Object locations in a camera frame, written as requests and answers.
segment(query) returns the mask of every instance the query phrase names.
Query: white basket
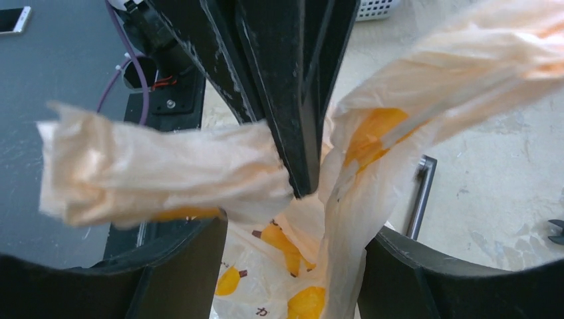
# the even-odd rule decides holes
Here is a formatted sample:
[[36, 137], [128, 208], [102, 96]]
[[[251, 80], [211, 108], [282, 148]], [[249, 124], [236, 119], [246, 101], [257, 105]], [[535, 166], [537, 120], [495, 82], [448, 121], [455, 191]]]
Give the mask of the white basket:
[[400, 4], [401, 0], [361, 0], [357, 21], [385, 19]]

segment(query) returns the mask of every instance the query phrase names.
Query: phone screen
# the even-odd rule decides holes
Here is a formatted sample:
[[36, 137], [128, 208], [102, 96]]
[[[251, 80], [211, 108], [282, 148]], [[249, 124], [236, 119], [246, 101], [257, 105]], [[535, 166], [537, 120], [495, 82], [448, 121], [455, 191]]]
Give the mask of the phone screen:
[[14, 31], [23, 8], [0, 10], [0, 33]]

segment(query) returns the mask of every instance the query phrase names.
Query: translucent plastic bag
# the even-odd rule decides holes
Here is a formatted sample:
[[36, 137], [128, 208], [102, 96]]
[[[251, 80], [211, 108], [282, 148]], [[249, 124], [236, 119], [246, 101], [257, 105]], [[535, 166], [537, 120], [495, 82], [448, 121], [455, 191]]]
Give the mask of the translucent plastic bag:
[[[174, 212], [165, 214], [167, 217], [205, 216], [199, 208], [221, 206], [231, 222], [212, 318], [352, 318], [364, 271], [364, 247], [392, 213], [425, 149], [490, 116], [525, 106], [561, 88], [563, 29], [561, 0], [489, 0], [436, 29], [337, 104], [331, 116], [331, 142], [326, 145], [332, 150], [323, 160], [319, 193], [303, 201], [290, 203], [287, 172], [271, 138], [262, 140], [261, 150], [252, 152], [256, 154], [253, 159], [246, 160], [241, 154], [238, 165], [223, 171], [227, 173], [222, 175], [224, 179], [199, 175], [202, 185], [230, 185], [226, 193], [210, 188], [198, 191], [198, 185], [182, 178], [171, 175], [173, 183], [149, 173], [154, 167], [148, 162], [155, 154], [147, 150], [161, 148], [172, 157], [180, 156], [182, 161], [167, 163], [174, 172], [213, 169], [215, 166], [205, 162], [209, 158], [191, 161], [188, 148], [179, 145], [193, 142], [182, 139], [210, 139], [217, 142], [214, 147], [233, 152], [239, 144], [252, 150], [256, 137], [241, 133], [265, 130], [259, 127], [264, 124], [220, 131], [221, 139], [209, 132], [188, 132], [171, 143], [171, 135], [149, 134], [149, 130], [129, 124], [102, 125], [100, 117], [72, 110], [72, 116], [49, 124], [58, 134], [49, 135], [49, 125], [40, 124], [47, 167], [41, 202], [47, 213], [75, 225], [77, 220], [80, 225], [95, 221], [138, 223], [161, 217], [165, 210]], [[77, 147], [84, 151], [82, 155], [68, 151], [65, 154], [73, 158], [67, 161], [57, 159], [57, 150], [65, 148], [69, 140], [82, 145], [74, 139], [84, 136], [66, 134], [76, 132], [73, 123], [89, 128], [85, 131], [88, 137], [82, 139], [89, 147]], [[125, 145], [115, 134], [117, 127], [136, 145], [128, 152], [102, 147], [112, 145], [115, 139]], [[230, 134], [240, 137], [239, 144], [229, 142]], [[104, 156], [103, 150], [119, 156]], [[93, 158], [104, 165], [92, 166]], [[213, 164], [229, 166], [230, 158], [215, 158]], [[52, 178], [65, 167], [75, 167], [75, 174]], [[240, 173], [236, 174], [239, 183], [232, 183], [230, 171]], [[135, 186], [131, 178], [143, 187]], [[159, 183], [151, 183], [151, 178], [158, 178]], [[247, 182], [268, 179], [274, 180], [273, 186]], [[88, 210], [85, 215], [80, 205], [94, 203], [100, 192], [128, 201], [119, 209], [112, 208], [115, 201], [105, 201], [104, 218], [96, 218], [94, 213], [99, 211]], [[149, 199], [157, 193], [164, 194], [165, 200]], [[199, 200], [191, 199], [194, 194]], [[151, 204], [149, 209], [134, 204], [143, 196], [149, 196], [144, 201]], [[69, 214], [69, 203], [76, 204], [73, 214]], [[191, 209], [175, 211], [186, 205]], [[143, 213], [130, 215], [136, 210]]]

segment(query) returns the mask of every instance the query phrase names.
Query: white cap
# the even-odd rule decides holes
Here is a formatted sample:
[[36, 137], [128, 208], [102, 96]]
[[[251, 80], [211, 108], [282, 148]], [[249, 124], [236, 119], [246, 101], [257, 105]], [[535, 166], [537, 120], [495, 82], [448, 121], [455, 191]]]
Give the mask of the white cap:
[[[129, 0], [108, 0], [108, 2], [112, 5], [112, 7], [121, 11], [125, 11], [125, 2], [127, 1]], [[135, 2], [136, 5], [138, 5], [139, 3], [143, 2], [143, 0], [133, 0], [133, 2]]]

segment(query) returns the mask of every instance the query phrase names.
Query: gray floor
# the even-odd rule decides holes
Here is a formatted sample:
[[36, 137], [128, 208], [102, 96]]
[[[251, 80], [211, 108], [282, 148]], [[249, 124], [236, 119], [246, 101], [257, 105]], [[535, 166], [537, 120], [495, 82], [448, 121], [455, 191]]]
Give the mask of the gray floor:
[[[384, 21], [355, 25], [333, 101], [405, 53], [471, 0], [403, 0]], [[235, 123], [213, 89], [204, 127]], [[564, 91], [494, 118], [429, 150], [438, 160], [419, 241], [481, 265], [520, 270], [564, 257], [546, 236], [564, 219]], [[390, 222], [405, 230], [407, 194]]]

